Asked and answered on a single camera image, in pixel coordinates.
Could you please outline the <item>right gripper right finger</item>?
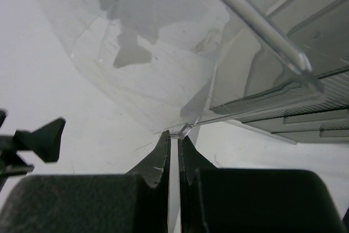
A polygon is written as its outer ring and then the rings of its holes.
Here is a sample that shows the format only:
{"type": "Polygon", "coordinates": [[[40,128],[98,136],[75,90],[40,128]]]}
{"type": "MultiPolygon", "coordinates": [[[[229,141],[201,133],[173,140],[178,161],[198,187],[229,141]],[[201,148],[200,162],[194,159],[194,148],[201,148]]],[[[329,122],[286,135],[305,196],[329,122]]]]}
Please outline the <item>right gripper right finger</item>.
{"type": "Polygon", "coordinates": [[[218,168],[189,138],[178,158],[182,232],[348,232],[312,171],[218,168]]]}

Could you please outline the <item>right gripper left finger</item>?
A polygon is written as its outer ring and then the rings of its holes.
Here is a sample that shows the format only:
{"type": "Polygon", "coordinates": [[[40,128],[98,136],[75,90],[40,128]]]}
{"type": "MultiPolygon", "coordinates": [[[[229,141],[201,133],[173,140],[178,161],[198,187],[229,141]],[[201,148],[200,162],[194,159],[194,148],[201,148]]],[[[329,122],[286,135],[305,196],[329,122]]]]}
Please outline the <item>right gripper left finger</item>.
{"type": "Polygon", "coordinates": [[[171,138],[124,174],[32,175],[1,210],[1,232],[167,232],[171,138]]]}

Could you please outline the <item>clear acrylic box cover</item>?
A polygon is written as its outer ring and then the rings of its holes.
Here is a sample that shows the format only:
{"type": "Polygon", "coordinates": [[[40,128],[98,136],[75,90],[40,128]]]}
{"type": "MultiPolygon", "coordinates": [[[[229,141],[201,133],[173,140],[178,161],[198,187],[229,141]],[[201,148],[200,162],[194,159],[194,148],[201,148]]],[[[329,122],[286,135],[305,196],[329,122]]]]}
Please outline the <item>clear acrylic box cover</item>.
{"type": "Polygon", "coordinates": [[[243,0],[38,0],[72,64],[154,133],[249,116],[209,110],[228,11],[243,0]]]}

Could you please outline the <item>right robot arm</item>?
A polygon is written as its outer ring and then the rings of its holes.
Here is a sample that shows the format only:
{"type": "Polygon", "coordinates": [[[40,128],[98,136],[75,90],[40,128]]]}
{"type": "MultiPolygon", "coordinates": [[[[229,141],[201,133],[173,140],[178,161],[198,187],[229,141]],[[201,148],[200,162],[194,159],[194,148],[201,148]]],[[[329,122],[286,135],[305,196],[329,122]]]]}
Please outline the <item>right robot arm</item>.
{"type": "MultiPolygon", "coordinates": [[[[32,175],[19,151],[59,159],[65,120],[1,136],[1,183],[20,176],[1,209],[1,232],[167,232],[171,134],[125,174],[32,175]]],[[[178,139],[182,232],[348,232],[313,172],[223,169],[178,139]]]]}

